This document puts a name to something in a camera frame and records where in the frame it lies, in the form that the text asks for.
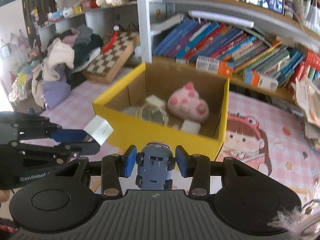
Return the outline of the white shelf post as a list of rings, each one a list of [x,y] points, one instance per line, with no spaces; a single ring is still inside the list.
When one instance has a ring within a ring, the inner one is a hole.
[[[139,34],[142,61],[146,63],[152,62],[152,43],[151,43],[151,27],[150,27],[150,7],[149,0],[137,0]]]

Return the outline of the cream wrist watch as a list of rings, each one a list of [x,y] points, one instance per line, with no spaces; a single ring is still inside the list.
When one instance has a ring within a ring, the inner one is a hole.
[[[140,107],[137,118],[164,126],[167,126],[169,122],[169,116],[165,110],[148,103]]]

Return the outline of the pile of clothes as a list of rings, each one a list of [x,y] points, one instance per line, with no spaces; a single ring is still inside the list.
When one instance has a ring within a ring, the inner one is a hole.
[[[86,25],[54,35],[44,51],[34,40],[27,54],[29,61],[13,76],[9,101],[26,100],[31,92],[41,109],[55,108],[77,86],[74,74],[85,70],[103,45],[101,36]]]

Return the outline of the white orange medicine box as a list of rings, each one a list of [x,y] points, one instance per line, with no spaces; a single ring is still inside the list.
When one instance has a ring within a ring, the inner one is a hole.
[[[206,56],[199,56],[196,60],[196,69],[220,76],[231,77],[234,68],[232,63]]]

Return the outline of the white power adapter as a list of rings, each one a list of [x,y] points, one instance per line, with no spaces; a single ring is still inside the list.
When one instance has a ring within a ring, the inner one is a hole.
[[[190,120],[184,120],[180,130],[185,133],[199,134],[200,129],[201,129],[200,123],[190,121]]]

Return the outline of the red tassel ornament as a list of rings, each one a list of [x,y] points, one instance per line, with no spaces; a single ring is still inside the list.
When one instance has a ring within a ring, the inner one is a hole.
[[[107,42],[106,45],[104,45],[102,48],[101,48],[101,54],[107,52],[108,50],[110,50],[112,48],[112,46],[114,45],[114,43],[116,42],[116,39],[117,39],[117,36],[118,36],[118,32],[119,32],[119,26],[118,25],[115,25],[113,27],[113,31],[111,33],[111,38],[110,40]]]

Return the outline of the row of leaning books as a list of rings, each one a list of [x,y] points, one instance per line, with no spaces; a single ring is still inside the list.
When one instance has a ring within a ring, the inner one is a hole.
[[[170,19],[162,25],[166,35],[154,46],[153,55],[195,65],[199,56],[215,58],[232,63],[232,75],[242,79],[247,69],[277,79],[278,87],[284,86],[304,59],[300,50],[244,27],[189,17],[177,23]]]

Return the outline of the small white charger cube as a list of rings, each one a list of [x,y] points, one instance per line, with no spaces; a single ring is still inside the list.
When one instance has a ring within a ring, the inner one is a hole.
[[[107,120],[96,115],[84,128],[84,131],[102,146],[113,133],[113,128]]]

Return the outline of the white power bank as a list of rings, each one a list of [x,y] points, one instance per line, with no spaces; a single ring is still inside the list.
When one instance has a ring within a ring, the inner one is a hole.
[[[155,96],[154,94],[146,97],[145,102],[161,109],[165,109],[166,107],[165,101]]]

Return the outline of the blue purple toy car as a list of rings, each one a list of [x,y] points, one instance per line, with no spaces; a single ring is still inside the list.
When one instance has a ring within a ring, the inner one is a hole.
[[[176,160],[169,145],[150,142],[136,155],[136,185],[141,190],[171,190]]]

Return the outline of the pink plush pig toy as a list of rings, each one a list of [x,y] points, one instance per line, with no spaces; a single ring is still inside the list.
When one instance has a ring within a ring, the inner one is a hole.
[[[180,119],[198,123],[205,122],[209,116],[208,104],[200,98],[192,82],[174,91],[168,100],[168,110]]]

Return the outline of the yellow cardboard box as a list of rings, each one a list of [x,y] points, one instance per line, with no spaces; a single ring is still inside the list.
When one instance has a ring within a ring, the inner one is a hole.
[[[93,101],[113,128],[107,142],[141,150],[150,142],[181,145],[216,159],[226,134],[229,80],[164,64],[140,64]]]

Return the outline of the wooden chess board box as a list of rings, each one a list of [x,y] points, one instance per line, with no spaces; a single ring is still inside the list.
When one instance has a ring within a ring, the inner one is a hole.
[[[140,43],[138,32],[118,32],[116,42],[110,50],[99,54],[91,64],[82,71],[91,81],[109,84]]]

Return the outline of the clear packing tape roll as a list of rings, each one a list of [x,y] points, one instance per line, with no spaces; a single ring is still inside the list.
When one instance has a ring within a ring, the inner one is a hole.
[[[122,113],[129,116],[137,117],[139,110],[140,110],[139,106],[131,106],[122,110]]]

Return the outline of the stack of papers and books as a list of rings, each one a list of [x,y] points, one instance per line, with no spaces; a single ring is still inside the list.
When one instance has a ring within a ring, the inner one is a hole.
[[[296,79],[295,102],[304,116],[304,134],[310,148],[319,153],[319,88],[307,77]]]

